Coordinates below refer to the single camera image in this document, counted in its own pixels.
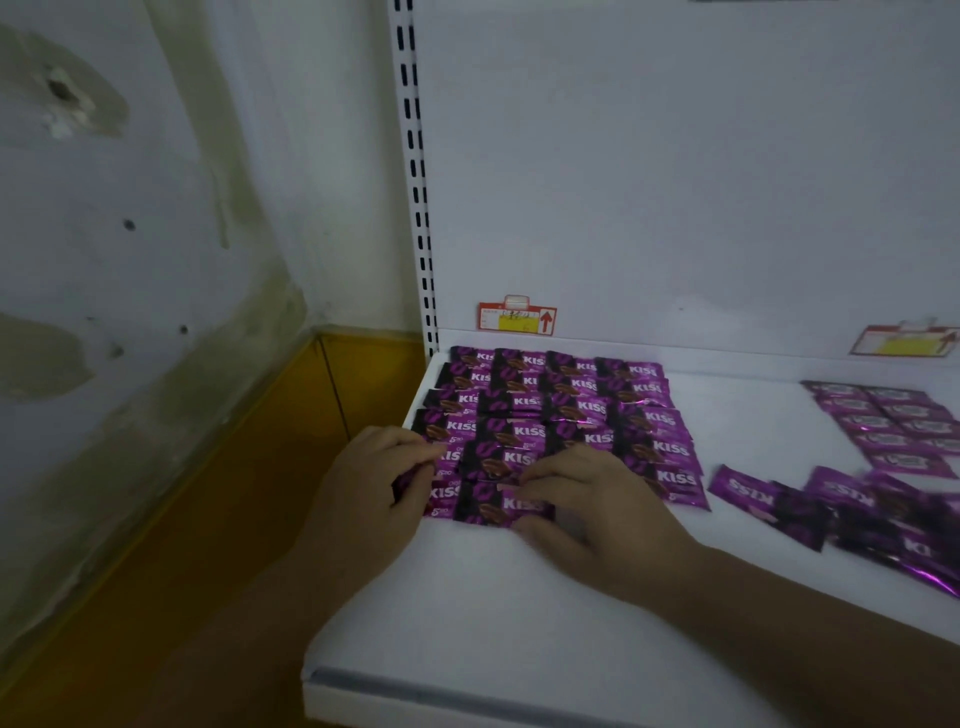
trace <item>gray strip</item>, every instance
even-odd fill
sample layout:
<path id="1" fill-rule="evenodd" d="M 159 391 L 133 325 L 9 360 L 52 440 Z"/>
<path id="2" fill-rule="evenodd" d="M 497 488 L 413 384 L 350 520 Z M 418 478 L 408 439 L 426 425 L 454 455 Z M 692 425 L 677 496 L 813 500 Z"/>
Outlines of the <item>gray strip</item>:
<path id="1" fill-rule="evenodd" d="M 444 708 L 458 713 L 510 720 L 521 725 L 543 728 L 638 728 L 637 723 L 600 720 L 590 716 L 552 711 L 548 708 L 535 708 L 509 700 L 476 697 L 466 692 L 424 688 L 413 683 L 375 678 L 359 672 L 329 667 L 315 669 L 310 675 L 309 683 L 375 697 L 403 700 L 431 708 Z"/>

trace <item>white back panel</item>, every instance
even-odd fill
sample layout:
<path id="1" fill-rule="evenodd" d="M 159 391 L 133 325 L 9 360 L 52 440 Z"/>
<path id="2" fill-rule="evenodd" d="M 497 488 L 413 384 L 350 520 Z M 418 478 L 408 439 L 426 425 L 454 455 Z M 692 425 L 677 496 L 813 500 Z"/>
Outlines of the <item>white back panel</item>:
<path id="1" fill-rule="evenodd" d="M 833 358 L 960 322 L 960 3 L 415 20 L 441 328 L 524 294 L 567 339 Z"/>

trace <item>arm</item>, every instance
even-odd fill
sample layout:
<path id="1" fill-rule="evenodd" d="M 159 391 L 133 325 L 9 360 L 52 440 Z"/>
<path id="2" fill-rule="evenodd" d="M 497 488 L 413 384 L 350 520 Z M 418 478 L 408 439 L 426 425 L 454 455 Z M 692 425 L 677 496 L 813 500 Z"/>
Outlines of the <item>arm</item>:
<path id="1" fill-rule="evenodd" d="M 960 647 L 699 545 L 612 455 L 578 446 L 531 466 L 518 497 L 578 514 L 586 543 L 515 530 L 570 576 L 649 609 L 815 725 L 960 725 Z"/>
<path id="2" fill-rule="evenodd" d="M 399 427 L 361 432 L 324 478 L 293 548 L 174 653 L 133 725 L 266 723 L 310 640 L 413 538 L 444 449 Z M 391 483 L 424 463 L 394 505 Z"/>

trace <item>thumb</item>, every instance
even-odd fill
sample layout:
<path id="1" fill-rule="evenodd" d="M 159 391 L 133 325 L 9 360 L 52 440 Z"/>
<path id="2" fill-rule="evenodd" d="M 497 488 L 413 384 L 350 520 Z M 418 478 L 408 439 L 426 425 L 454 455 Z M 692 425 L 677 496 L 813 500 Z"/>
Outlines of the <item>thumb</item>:
<path id="1" fill-rule="evenodd" d="M 555 523 L 524 516 L 513 530 L 567 576 L 585 584 L 593 580 L 593 554 Z"/>
<path id="2" fill-rule="evenodd" d="M 403 523 L 410 522 L 417 528 L 417 522 L 423 516 L 426 501 L 430 499 L 430 486 L 433 484 L 433 463 L 421 465 L 414 475 L 403 496 L 394 506 L 394 518 Z"/>

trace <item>person's right hand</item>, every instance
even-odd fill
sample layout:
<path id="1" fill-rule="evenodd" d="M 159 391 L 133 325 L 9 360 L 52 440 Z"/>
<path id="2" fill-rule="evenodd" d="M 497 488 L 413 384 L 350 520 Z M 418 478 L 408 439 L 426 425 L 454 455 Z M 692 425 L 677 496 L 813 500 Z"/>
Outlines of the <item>person's right hand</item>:
<path id="1" fill-rule="evenodd" d="M 520 477 L 516 497 L 579 516 L 582 544 L 555 523 L 527 516 L 514 530 L 557 567 L 601 592 L 654 608 L 690 581 L 704 550 L 647 483 L 608 452 L 575 445 Z"/>

